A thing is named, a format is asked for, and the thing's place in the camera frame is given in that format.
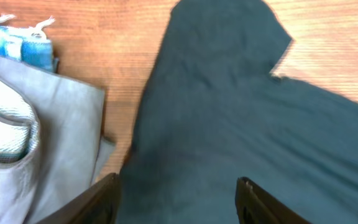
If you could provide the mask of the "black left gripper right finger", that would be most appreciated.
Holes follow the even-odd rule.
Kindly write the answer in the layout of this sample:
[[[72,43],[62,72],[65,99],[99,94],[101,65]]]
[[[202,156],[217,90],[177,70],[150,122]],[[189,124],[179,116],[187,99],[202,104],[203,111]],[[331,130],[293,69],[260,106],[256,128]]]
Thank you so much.
[[[235,203],[240,224],[309,224],[247,177],[237,180]]]

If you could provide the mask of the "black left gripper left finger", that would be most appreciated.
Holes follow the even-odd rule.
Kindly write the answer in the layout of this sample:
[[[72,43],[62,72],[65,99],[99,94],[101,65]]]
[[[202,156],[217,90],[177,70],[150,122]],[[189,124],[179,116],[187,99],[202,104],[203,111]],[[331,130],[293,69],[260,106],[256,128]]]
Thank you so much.
[[[120,201],[119,175],[110,173],[37,224],[115,224]]]

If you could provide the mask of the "black t-shirt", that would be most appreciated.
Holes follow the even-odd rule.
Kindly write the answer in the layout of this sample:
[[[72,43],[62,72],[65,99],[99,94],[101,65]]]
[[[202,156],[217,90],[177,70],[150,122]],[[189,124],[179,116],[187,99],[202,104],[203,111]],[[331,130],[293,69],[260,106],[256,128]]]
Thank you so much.
[[[358,103],[272,70],[291,37],[263,1],[180,1],[145,86],[118,223],[358,223]]]

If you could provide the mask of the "folded grey trousers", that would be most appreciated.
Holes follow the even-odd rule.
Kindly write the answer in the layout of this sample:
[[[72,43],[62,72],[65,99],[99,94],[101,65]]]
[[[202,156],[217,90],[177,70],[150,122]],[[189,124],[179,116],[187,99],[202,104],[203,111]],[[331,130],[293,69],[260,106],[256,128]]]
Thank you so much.
[[[81,208],[113,145],[104,91],[0,57],[0,223],[57,223]]]

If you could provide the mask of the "folded blue white cloth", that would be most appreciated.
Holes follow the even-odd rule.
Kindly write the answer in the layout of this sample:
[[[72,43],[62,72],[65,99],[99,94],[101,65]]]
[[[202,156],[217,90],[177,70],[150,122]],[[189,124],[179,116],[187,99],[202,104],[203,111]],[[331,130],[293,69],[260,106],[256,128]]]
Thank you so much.
[[[34,27],[6,26],[5,23],[13,18],[13,14],[0,15],[0,56],[56,72],[58,59],[53,54],[52,41],[44,32],[44,28],[52,25],[55,18],[51,16]]]

